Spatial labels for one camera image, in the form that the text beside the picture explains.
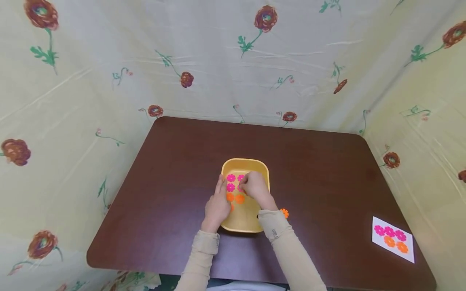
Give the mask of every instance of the wooden tabletop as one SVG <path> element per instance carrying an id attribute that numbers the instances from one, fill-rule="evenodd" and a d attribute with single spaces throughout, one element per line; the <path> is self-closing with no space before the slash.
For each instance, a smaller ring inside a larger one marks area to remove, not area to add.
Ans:
<path id="1" fill-rule="evenodd" d="M 267 165 L 271 193 L 327 286 L 435 290 L 416 242 L 412 264 L 371 241 L 373 216 L 411 230 L 362 137 L 173 117 L 152 126 L 88 264 L 181 274 L 221 167 L 234 157 Z M 286 282 L 263 233 L 219 233 L 212 277 Z"/>

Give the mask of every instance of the pink flower sticker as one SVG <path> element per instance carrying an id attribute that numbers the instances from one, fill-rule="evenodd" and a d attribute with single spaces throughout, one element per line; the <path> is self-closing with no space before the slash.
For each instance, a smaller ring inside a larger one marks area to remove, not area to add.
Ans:
<path id="1" fill-rule="evenodd" d="M 406 241 L 406 235 L 401 230 L 395 231 L 395 235 L 397 236 L 398 240 L 400 240 L 402 242 Z"/>
<path id="2" fill-rule="evenodd" d="M 376 231 L 376 233 L 378 235 L 380 235 L 381 237 L 383 237 L 385 235 L 385 231 L 384 231 L 384 228 L 380 225 L 376 225 L 374 226 L 374 230 Z"/>
<path id="3" fill-rule="evenodd" d="M 226 176 L 226 180 L 228 182 L 234 182 L 236 180 L 236 176 L 233 174 L 229 174 L 228 176 Z"/>
<path id="4" fill-rule="evenodd" d="M 233 192 L 234 191 L 234 185 L 229 183 L 227 186 L 226 186 L 226 190 L 228 192 Z"/>
<path id="5" fill-rule="evenodd" d="M 385 234 L 388 235 L 389 237 L 394 237 L 395 236 L 395 231 L 393 231 L 393 228 L 390 226 L 385 226 Z"/>

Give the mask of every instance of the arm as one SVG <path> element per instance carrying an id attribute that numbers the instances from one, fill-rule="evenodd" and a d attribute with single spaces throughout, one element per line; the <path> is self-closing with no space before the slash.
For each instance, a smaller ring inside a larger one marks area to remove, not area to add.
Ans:
<path id="1" fill-rule="evenodd" d="M 326 291 L 319 272 L 302 246 L 283 213 L 278 210 L 261 173 L 250 172 L 240 187 L 254 198 L 262 209 L 259 223 L 272 243 L 281 270 L 293 291 Z"/>
<path id="2" fill-rule="evenodd" d="M 217 230 L 230 213 L 230 208 L 231 205 L 226 200 L 226 180 L 220 175 L 215 193 L 206 204 L 206 217 L 194 237 L 191 255 L 175 291 L 206 290 L 212 259 L 219 250 L 220 236 Z"/>

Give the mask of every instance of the right hand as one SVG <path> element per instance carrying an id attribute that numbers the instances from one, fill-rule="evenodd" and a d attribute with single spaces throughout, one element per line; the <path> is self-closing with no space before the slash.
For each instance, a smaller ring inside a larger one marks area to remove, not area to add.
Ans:
<path id="1" fill-rule="evenodd" d="M 275 200 L 270 194 L 267 185 L 265 184 L 264 177 L 259 172 L 249 172 L 244 175 L 240 184 L 238 185 L 246 192 L 251 198 L 259 203 L 260 208 L 271 211 L 277 211 Z"/>

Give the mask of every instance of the hand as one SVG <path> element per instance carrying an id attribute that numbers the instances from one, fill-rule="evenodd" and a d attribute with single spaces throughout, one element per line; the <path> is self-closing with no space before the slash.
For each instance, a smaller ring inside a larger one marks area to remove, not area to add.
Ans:
<path id="1" fill-rule="evenodd" d="M 219 176 L 215 193 L 206 204 L 206 217 L 201 224 L 201 230 L 216 233 L 220 224 L 230 214 L 231 204 L 226 200 L 226 180 Z"/>
<path id="2" fill-rule="evenodd" d="M 270 194 L 267 185 L 265 184 L 264 177 L 259 172 L 249 172 L 244 175 L 240 184 L 238 185 L 243 189 L 246 194 L 252 197 L 257 203 L 259 203 L 260 208 L 267 209 L 271 211 L 277 211 L 277 205 L 275 200 Z"/>

